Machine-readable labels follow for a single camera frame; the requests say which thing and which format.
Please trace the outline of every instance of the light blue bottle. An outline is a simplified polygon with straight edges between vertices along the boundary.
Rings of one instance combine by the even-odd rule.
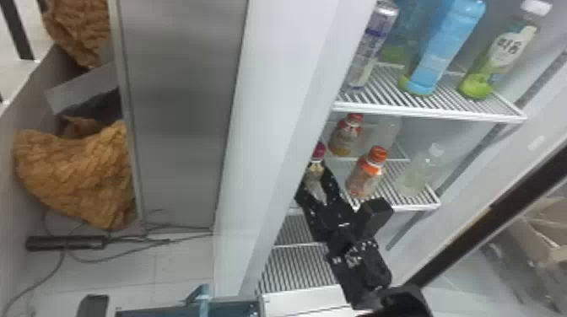
[[[428,95],[486,11],[481,0],[442,0],[427,39],[398,79],[410,94]]]

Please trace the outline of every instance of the orange bottle cap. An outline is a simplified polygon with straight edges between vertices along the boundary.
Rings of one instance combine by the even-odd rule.
[[[347,115],[347,119],[349,119],[350,121],[354,121],[354,122],[362,122],[362,120],[365,118],[365,115],[361,114],[361,113],[349,113]]]
[[[374,162],[382,163],[388,158],[388,151],[383,147],[374,146],[368,152],[368,158]]]

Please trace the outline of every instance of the beverage bottle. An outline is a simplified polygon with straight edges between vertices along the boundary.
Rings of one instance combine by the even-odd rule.
[[[315,146],[315,150],[311,155],[311,159],[307,164],[305,173],[303,174],[303,181],[305,182],[305,187],[307,190],[313,194],[315,198],[319,201],[325,202],[327,200],[327,195],[321,186],[321,177],[325,171],[325,164],[323,163],[323,158],[325,157],[325,145],[322,142],[318,142]]]
[[[437,168],[441,165],[441,157],[445,149],[433,143],[427,152],[420,152],[412,163],[403,171],[394,184],[397,192],[406,197],[419,194],[425,185],[433,179]]]
[[[362,119],[360,113],[349,113],[346,118],[337,123],[337,127],[331,134],[329,149],[337,156],[348,156],[357,139],[362,132]]]
[[[391,0],[376,2],[370,22],[366,26],[341,87],[343,92],[357,92],[366,85],[382,44],[396,21],[397,14],[397,6]]]
[[[552,5],[539,0],[521,4],[522,15],[513,17],[486,48],[459,84],[461,94],[473,99],[485,99],[520,57],[539,29],[540,20]]]
[[[481,0],[442,0],[427,39],[406,65],[398,86],[410,94],[429,95],[486,11]]]
[[[366,141],[366,148],[379,145],[386,151],[390,151],[401,128],[402,118],[399,116],[381,116],[374,131]]]
[[[404,63],[418,49],[418,38],[440,0],[394,0],[400,8],[396,23],[381,50],[381,61]]]
[[[368,154],[359,158],[345,181],[350,196],[359,199],[372,196],[385,173],[384,163],[387,156],[388,152],[384,148],[374,146]]]

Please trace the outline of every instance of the white wire rack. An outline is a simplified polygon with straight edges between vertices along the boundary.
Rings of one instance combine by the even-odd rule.
[[[335,178],[337,178],[338,184],[341,186],[343,198],[350,203],[354,210],[359,210],[360,204],[365,200],[351,197],[344,188],[344,181],[353,170],[355,164],[355,161],[327,160],[327,166],[331,169]],[[434,211],[441,207],[439,197],[428,185],[423,191],[413,197],[405,197],[397,193],[394,188],[394,182],[408,164],[409,161],[386,161],[384,178],[379,184],[378,190],[369,199],[383,197],[395,212]]]
[[[279,230],[278,238],[274,244],[275,248],[289,245],[315,245],[309,226],[303,213],[291,214],[283,221],[283,226]]]
[[[277,293],[338,284],[325,262],[326,253],[322,244],[273,249],[257,291]]]
[[[435,92],[427,97],[413,96],[397,87],[402,66],[379,63],[364,90],[358,94],[341,93],[333,110],[392,116],[414,116],[465,121],[522,123],[526,114],[499,94],[473,101],[456,91],[462,73],[445,73]]]

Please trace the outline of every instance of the green bottle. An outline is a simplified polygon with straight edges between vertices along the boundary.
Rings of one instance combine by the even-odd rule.
[[[540,0],[525,0],[522,16],[515,16],[505,32],[498,35],[468,70],[459,84],[461,94],[472,99],[485,99],[520,57],[539,29],[539,20],[552,5]]]

